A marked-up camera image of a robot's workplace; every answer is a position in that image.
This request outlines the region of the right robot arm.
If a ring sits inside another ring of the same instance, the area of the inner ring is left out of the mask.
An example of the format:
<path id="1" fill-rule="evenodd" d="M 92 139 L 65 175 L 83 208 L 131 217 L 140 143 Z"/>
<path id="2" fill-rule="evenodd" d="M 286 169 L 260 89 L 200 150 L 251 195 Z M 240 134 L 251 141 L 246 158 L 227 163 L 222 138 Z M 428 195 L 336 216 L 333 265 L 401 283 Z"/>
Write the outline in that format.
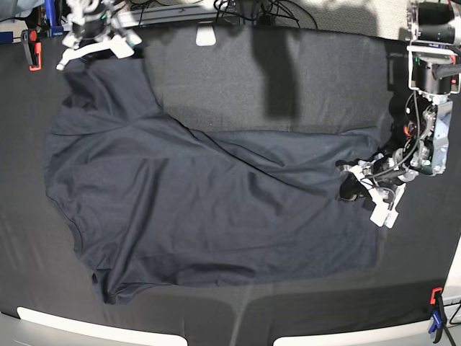
<path id="1" fill-rule="evenodd" d="M 111 17 L 124 7 L 124 1 L 66 1 L 68 33 L 62 43 L 66 48 L 78 49 L 90 43 L 101 42 L 110 32 Z"/>

